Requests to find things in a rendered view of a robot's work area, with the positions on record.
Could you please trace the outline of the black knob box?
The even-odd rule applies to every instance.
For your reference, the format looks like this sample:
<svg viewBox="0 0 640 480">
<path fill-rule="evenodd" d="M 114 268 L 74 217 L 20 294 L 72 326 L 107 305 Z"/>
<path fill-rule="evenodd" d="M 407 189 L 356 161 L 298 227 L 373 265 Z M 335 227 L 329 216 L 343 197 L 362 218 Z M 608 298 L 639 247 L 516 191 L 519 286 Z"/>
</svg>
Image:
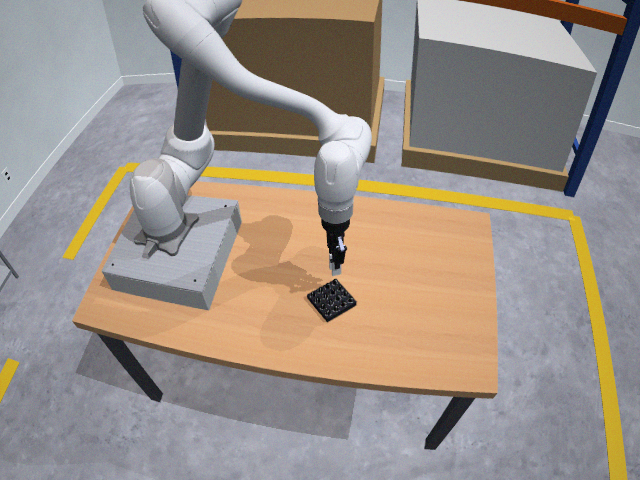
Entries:
<svg viewBox="0 0 640 480">
<path fill-rule="evenodd" d="M 326 322 L 333 320 L 357 305 L 357 301 L 349 292 L 347 293 L 347 290 L 337 279 L 333 279 L 329 283 L 307 294 L 307 299 Z M 346 301 L 346 304 L 343 300 Z"/>
</svg>

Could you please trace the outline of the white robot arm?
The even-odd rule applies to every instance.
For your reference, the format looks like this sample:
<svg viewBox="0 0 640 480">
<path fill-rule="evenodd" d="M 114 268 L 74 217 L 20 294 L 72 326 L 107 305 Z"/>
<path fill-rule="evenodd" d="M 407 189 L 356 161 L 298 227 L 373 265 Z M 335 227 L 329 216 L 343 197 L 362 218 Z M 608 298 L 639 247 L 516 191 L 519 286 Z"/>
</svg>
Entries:
<svg viewBox="0 0 640 480">
<path fill-rule="evenodd" d="M 143 228 L 134 242 L 145 246 L 143 255 L 147 258 L 156 250 L 177 255 L 199 221 L 198 214 L 184 212 L 183 206 L 214 153 L 214 138 L 204 125 L 212 80 L 243 98 L 312 121 L 322 145 L 314 165 L 319 216 L 331 224 L 352 217 L 355 187 L 372 142 L 369 125 L 245 69 L 221 39 L 242 1 L 147 0 L 143 6 L 152 32 L 183 59 L 175 120 L 167 130 L 160 156 L 140 163 L 130 179 L 131 201 Z"/>
</svg>

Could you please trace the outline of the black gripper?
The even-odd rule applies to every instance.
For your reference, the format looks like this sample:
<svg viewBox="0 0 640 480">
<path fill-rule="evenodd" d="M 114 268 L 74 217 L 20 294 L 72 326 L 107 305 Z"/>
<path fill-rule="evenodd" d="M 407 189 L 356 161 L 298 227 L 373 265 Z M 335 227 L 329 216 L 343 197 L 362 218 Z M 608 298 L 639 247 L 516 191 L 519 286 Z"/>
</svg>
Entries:
<svg viewBox="0 0 640 480">
<path fill-rule="evenodd" d="M 327 247 L 329 248 L 329 269 L 332 276 L 341 274 L 347 246 L 343 245 L 345 231 L 350 225 L 350 219 L 341 224 L 331 224 L 321 219 L 322 227 L 326 230 Z M 341 265 L 340 265 L 341 264 Z"/>
</svg>

